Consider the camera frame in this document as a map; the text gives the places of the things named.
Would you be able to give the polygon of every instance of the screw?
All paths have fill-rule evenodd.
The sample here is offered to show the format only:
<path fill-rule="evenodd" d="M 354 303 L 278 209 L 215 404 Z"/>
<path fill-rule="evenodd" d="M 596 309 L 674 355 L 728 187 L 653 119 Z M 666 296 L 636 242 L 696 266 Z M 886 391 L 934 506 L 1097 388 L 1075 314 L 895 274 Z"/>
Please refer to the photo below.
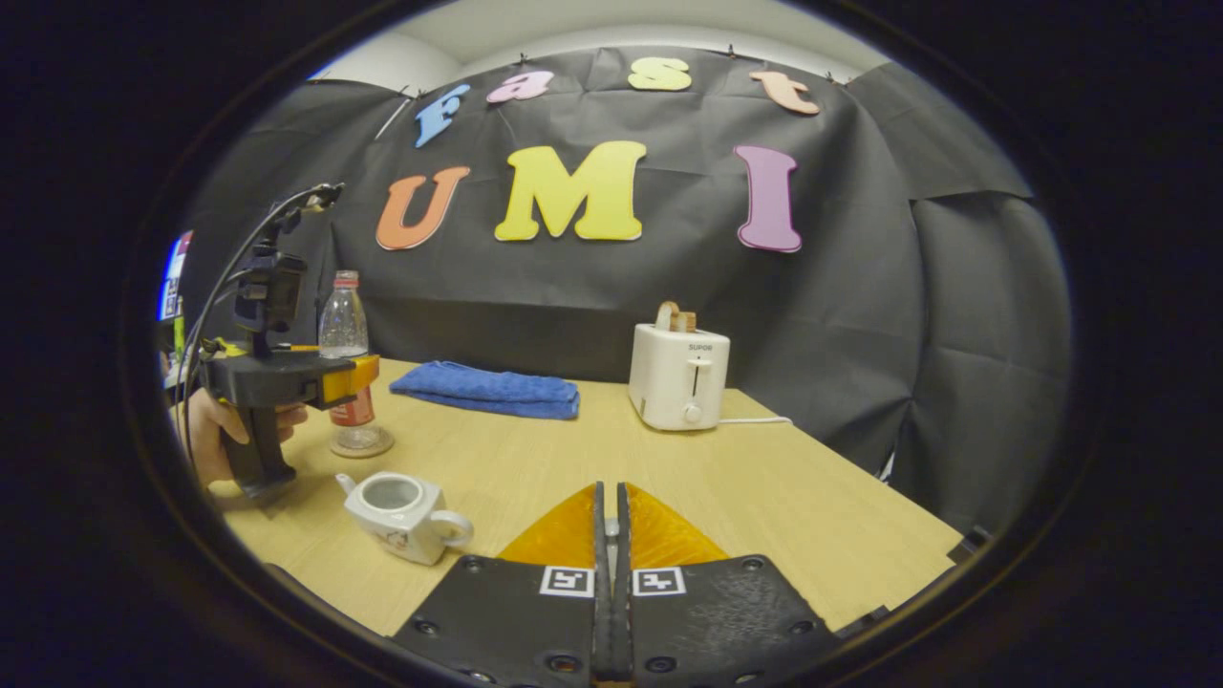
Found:
<path fill-rule="evenodd" d="M 569 655 L 555 655 L 548 657 L 548 668 L 572 673 L 577 671 L 577 660 Z"/>
<path fill-rule="evenodd" d="M 646 660 L 646 671 L 667 673 L 675 670 L 675 657 L 652 657 Z"/>

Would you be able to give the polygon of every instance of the table surface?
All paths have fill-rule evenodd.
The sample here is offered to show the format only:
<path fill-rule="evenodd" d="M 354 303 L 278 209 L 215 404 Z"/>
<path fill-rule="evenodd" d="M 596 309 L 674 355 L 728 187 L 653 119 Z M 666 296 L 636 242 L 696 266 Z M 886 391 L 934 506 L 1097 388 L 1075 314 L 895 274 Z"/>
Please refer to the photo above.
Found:
<path fill-rule="evenodd" d="M 386 453 L 346 459 L 328 445 L 325 412 L 284 445 L 297 484 L 257 510 L 232 483 L 210 486 L 225 521 L 262 561 L 380 634 L 393 634 L 464 554 L 497 556 L 574 492 L 602 480 L 607 516 L 616 483 L 674 508 L 733 557 L 769 557 L 830 628 L 895 609 L 951 566 L 960 535 L 789 424 L 659 433 L 637 418 L 624 385 L 577 382 L 576 420 L 468 412 L 391 395 L 413 364 L 382 362 L 374 412 L 394 437 Z M 728 390 L 723 418 L 774 417 Z M 435 566 L 385 552 L 344 508 L 335 474 L 357 483 L 380 470 L 442 486 L 446 506 L 476 525 Z"/>

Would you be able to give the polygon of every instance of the red bottle label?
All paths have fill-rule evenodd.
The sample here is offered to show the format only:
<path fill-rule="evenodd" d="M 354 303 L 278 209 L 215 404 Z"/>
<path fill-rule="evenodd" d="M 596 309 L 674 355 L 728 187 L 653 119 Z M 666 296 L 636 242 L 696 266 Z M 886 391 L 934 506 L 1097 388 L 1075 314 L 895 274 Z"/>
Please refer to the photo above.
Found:
<path fill-rule="evenodd" d="M 340 404 L 331 408 L 331 423 L 335 425 L 353 426 L 364 425 L 374 420 L 374 403 L 369 398 L 369 389 L 363 387 L 357 392 L 357 401 Z"/>

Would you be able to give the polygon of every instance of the power cord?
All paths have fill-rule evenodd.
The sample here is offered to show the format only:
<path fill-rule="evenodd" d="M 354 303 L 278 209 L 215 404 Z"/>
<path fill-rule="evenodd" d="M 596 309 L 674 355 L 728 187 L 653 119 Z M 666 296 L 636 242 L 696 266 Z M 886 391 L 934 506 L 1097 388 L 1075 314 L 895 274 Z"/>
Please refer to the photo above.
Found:
<path fill-rule="evenodd" d="M 722 420 L 718 422 L 719 425 L 724 424 L 724 423 L 789 423 L 790 425 L 794 425 L 794 422 L 790 420 L 790 419 L 788 419 L 788 418 L 785 418 L 785 417 L 773 417 L 773 418 L 728 418 L 728 419 L 722 419 Z"/>
<path fill-rule="evenodd" d="M 204 299 L 204 307 L 199 312 L 199 317 L 196 318 L 196 323 L 191 326 L 191 332 L 187 335 L 186 347 L 183 347 L 182 357 L 179 359 L 179 370 L 182 376 L 183 382 L 183 401 L 180 407 L 181 413 L 177 414 L 177 426 L 179 437 L 183 440 L 183 447 L 187 450 L 187 463 L 191 464 L 191 470 L 196 470 L 196 456 L 191 447 L 191 404 L 190 395 L 192 385 L 194 385 L 196 376 L 199 375 L 199 336 L 203 324 L 208 320 L 208 314 L 213 309 L 213 306 L 218 301 L 223 299 L 226 295 L 221 293 L 223 287 L 229 285 L 236 279 L 243 276 L 243 271 L 234 273 L 234 268 L 237 266 L 238 260 L 242 255 L 254 244 L 256 240 L 263 233 L 264 229 L 272 226 L 274 222 L 287 218 L 294 211 L 317 211 L 327 208 L 335 202 L 339 196 L 340 188 L 344 185 L 327 185 L 320 183 L 313 188 L 295 193 L 286 198 L 285 200 L 278 203 L 270 213 L 263 220 L 256 225 L 251 233 L 242 242 L 242 246 L 230 257 L 229 263 L 225 269 L 221 270 L 220 279 L 213 285 L 213 290 L 208 293 L 208 298 Z"/>

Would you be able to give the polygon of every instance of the white toaster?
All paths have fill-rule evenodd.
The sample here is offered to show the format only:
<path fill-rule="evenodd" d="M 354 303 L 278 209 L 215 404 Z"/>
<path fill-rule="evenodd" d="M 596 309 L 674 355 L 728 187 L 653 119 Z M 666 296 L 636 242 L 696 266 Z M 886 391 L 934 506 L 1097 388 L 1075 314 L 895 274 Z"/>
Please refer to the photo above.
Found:
<path fill-rule="evenodd" d="M 663 312 L 636 325 L 629 398 L 646 425 L 704 430 L 722 420 L 730 339 L 712 331 L 673 331 Z"/>

